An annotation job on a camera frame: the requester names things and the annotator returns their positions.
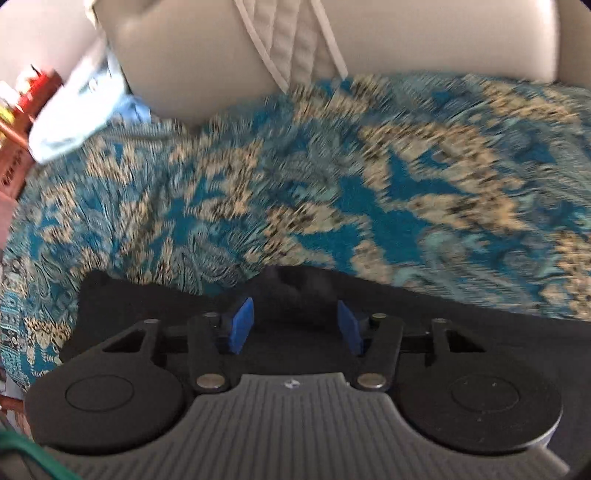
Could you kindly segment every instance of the round black pad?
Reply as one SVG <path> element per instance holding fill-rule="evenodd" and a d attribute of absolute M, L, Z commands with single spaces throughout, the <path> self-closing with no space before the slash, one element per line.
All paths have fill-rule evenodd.
<path fill-rule="evenodd" d="M 423 435 L 466 453 L 499 455 L 546 438 L 560 393 L 525 365 L 493 353 L 453 353 L 401 384 L 402 415 Z"/>
<path fill-rule="evenodd" d="M 143 445 L 169 430 L 183 407 L 177 378 L 134 353 L 78 357 L 40 378 L 25 398 L 37 443 L 85 455 Z"/>

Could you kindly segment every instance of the red object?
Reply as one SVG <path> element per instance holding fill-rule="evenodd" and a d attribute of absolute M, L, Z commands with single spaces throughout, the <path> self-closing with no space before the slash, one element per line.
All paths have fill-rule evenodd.
<path fill-rule="evenodd" d="M 16 199 L 35 161 L 28 150 L 12 142 L 7 142 L 0 151 L 0 193 Z"/>
<path fill-rule="evenodd" d="M 26 111 L 30 107 L 31 102 L 33 101 L 35 96 L 39 95 L 43 88 L 45 88 L 45 86 L 48 85 L 50 82 L 51 76 L 45 72 L 41 72 L 39 76 L 35 79 L 30 79 L 29 85 L 31 86 L 31 88 L 29 88 L 29 91 L 22 95 L 20 100 L 18 101 L 18 106 L 20 107 L 20 109 L 23 112 Z"/>

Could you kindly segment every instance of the screw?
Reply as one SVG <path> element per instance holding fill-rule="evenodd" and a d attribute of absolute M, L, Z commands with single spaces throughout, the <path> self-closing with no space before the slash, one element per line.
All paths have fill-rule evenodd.
<path fill-rule="evenodd" d="M 217 390 L 224 386 L 226 379 L 220 374 L 203 374 L 197 378 L 196 383 L 205 390 Z"/>
<path fill-rule="evenodd" d="M 220 326 L 220 314 L 218 312 L 206 312 L 202 316 L 209 322 L 211 328 L 218 328 Z"/>
<path fill-rule="evenodd" d="M 376 327 L 378 326 L 382 320 L 384 320 L 388 315 L 385 313 L 373 313 L 370 319 L 370 323 Z"/>
<path fill-rule="evenodd" d="M 368 390 L 377 390 L 386 384 L 386 377 L 382 374 L 361 374 L 357 377 L 357 383 Z"/>

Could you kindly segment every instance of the logo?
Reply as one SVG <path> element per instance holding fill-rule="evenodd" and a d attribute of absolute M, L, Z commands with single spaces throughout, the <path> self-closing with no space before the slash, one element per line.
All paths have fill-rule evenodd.
<path fill-rule="evenodd" d="M 289 388 L 290 390 L 295 390 L 296 388 L 300 388 L 300 385 L 301 385 L 301 383 L 298 382 L 295 378 L 287 380 L 287 381 L 283 382 L 283 384 L 285 385 L 286 388 Z"/>

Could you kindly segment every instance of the silver rivet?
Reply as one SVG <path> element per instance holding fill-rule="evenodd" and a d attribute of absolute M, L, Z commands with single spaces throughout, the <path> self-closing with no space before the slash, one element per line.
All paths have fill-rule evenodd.
<path fill-rule="evenodd" d="M 222 388 L 226 379 L 220 374 L 204 374 L 197 378 L 197 386 L 205 390 Z"/>
<path fill-rule="evenodd" d="M 382 374 L 361 374 L 357 377 L 357 383 L 363 388 L 377 390 L 386 384 L 386 377 Z"/>
<path fill-rule="evenodd" d="M 385 313 L 373 313 L 369 322 L 374 327 L 378 327 L 380 323 L 382 323 L 382 320 L 384 320 L 387 316 L 388 315 L 386 315 Z"/>

